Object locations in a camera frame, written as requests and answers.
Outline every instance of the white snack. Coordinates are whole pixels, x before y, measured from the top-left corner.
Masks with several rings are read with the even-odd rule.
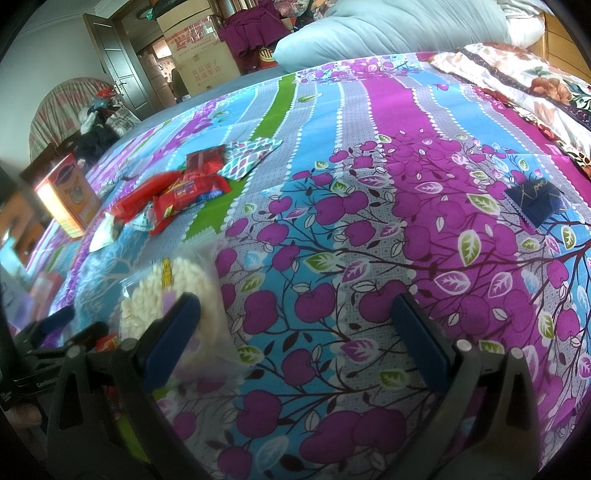
[[[176,298],[188,292],[195,294],[201,303],[201,317],[195,336],[205,345],[214,345],[220,332],[217,319],[220,316],[225,318],[218,285],[201,266],[186,258],[172,259],[171,270],[172,287],[162,288],[162,265],[154,264],[152,271],[139,281],[131,298],[122,300],[120,330],[127,336],[139,338],[153,321],[162,318],[165,291],[173,290]]]

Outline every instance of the blanket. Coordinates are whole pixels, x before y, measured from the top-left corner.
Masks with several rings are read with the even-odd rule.
[[[79,327],[114,322],[123,278],[207,226],[220,232],[228,325],[249,369],[158,401],[212,477],[379,477],[435,399],[389,320],[406,291],[450,338],[522,349],[542,465],[589,402],[581,175],[535,125],[428,57],[341,61],[247,87],[151,128],[90,172],[95,188],[122,169],[137,175],[117,183],[108,208],[188,153],[282,140],[231,193],[158,237],[124,228],[92,254],[83,239],[54,305],[73,302]],[[574,201],[535,231],[503,191],[540,177]]]

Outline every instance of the pillow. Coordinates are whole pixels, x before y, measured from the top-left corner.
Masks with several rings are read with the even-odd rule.
[[[338,0],[325,14],[279,41],[273,58],[280,66],[295,72],[373,55],[509,42],[505,14],[491,0]]]

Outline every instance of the wooden door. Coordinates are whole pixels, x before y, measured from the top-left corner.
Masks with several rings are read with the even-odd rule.
[[[123,96],[127,107],[140,120],[162,110],[162,103],[122,28],[117,28],[108,18],[89,14],[84,14],[83,18],[103,69],[113,78],[115,89]]]

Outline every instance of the purple apple pattern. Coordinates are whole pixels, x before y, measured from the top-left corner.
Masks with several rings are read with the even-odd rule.
[[[297,79],[368,80],[379,73],[372,65]],[[453,90],[430,83],[437,95]],[[161,401],[220,478],[379,477],[435,401],[389,323],[392,299],[407,291],[451,338],[490,352],[522,348],[544,461],[591,396],[588,211],[529,228],[502,192],[544,164],[517,154],[513,137],[501,147],[485,126],[480,140],[445,137],[426,116],[379,131],[324,160],[296,156],[279,190],[245,196],[225,226],[216,266],[251,369]],[[248,214],[247,202],[256,202]],[[223,431],[183,428],[175,419],[187,411],[189,423],[221,414]]]

